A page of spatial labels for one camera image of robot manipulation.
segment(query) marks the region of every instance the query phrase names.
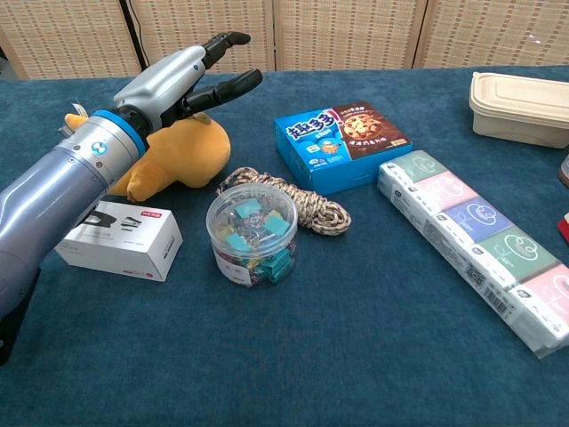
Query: cookie box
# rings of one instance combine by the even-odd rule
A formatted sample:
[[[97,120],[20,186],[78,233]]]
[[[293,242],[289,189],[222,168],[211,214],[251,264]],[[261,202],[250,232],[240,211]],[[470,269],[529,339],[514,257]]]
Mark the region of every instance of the cookie box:
[[[276,147],[299,187],[327,195],[377,181],[411,141],[364,101],[280,117]]]

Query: stuffed toy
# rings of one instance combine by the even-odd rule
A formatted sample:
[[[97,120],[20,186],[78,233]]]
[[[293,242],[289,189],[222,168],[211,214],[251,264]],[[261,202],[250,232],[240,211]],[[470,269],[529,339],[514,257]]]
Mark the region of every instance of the stuffed toy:
[[[65,123],[75,131],[87,117],[67,114]],[[110,189],[109,195],[143,202],[180,181],[190,188],[205,186],[229,160],[231,145],[225,130],[205,113],[178,120],[152,133],[149,149]]]

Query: blue ring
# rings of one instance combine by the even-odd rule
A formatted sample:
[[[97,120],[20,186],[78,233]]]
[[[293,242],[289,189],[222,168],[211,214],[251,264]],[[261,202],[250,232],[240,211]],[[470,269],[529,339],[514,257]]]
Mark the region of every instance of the blue ring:
[[[142,138],[126,121],[124,121],[121,117],[117,116],[116,114],[111,113],[110,111],[106,111],[105,109],[98,109],[93,113],[93,115],[104,117],[107,120],[113,122],[118,127],[120,127],[122,130],[124,130],[126,134],[130,136],[131,140],[134,142],[136,149],[139,151],[139,157],[144,156],[146,148],[144,147],[144,142],[142,141]]]

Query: woven panel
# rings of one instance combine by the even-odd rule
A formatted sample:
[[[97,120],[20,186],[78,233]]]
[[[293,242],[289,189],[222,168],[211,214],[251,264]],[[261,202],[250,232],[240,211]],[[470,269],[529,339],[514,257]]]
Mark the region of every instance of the woven panel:
[[[270,0],[133,0],[142,27],[141,41],[150,63],[220,32],[240,31],[251,42],[229,49],[212,73],[236,73],[250,68],[275,69],[272,4]]]
[[[415,66],[569,64],[566,0],[430,0]]]
[[[140,73],[117,0],[0,1],[0,45],[19,78]]]
[[[425,0],[275,0],[278,69],[411,67]]]

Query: food container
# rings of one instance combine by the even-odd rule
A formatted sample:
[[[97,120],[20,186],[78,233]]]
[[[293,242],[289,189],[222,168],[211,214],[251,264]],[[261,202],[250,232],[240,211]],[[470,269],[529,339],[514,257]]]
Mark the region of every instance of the food container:
[[[561,182],[569,188],[569,156],[565,158],[559,167],[558,175]]]
[[[377,181],[383,162],[413,144],[367,101],[275,120],[276,149],[298,186],[326,196]]]
[[[473,73],[474,132],[562,149],[569,144],[569,83]]]

